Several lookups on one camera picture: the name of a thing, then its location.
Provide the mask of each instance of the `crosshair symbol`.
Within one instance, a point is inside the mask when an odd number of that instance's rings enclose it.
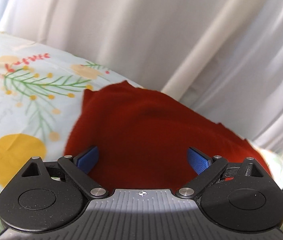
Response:
[[[149,194],[149,193],[147,193],[145,191],[141,191],[141,192],[138,192],[137,194],[144,197],[146,194]]]

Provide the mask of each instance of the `white curtain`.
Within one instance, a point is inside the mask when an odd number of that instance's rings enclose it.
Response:
[[[0,31],[105,65],[283,154],[283,0],[0,0]]]

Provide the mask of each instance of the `red fabric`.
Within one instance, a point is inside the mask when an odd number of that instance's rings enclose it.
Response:
[[[196,176],[187,162],[193,146],[230,162],[261,156],[246,140],[157,91],[127,82],[100,91],[85,90],[82,114],[66,145],[65,155],[77,155],[91,145],[99,162],[89,176],[109,191],[113,188],[177,190]]]

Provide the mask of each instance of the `black device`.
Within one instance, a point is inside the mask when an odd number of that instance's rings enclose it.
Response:
[[[112,194],[86,175],[97,147],[57,162],[32,157],[0,193],[0,240],[283,240],[283,192],[258,161],[195,148],[187,157],[198,176],[175,193]]]

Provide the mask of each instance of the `blue gripper pad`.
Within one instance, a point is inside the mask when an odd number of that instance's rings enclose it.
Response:
[[[97,147],[93,147],[88,150],[87,153],[83,153],[82,156],[79,156],[77,159],[76,166],[85,174],[88,174],[91,169],[98,162],[99,152]]]
[[[188,149],[187,160],[198,175],[212,164],[212,159],[209,156],[194,148]]]

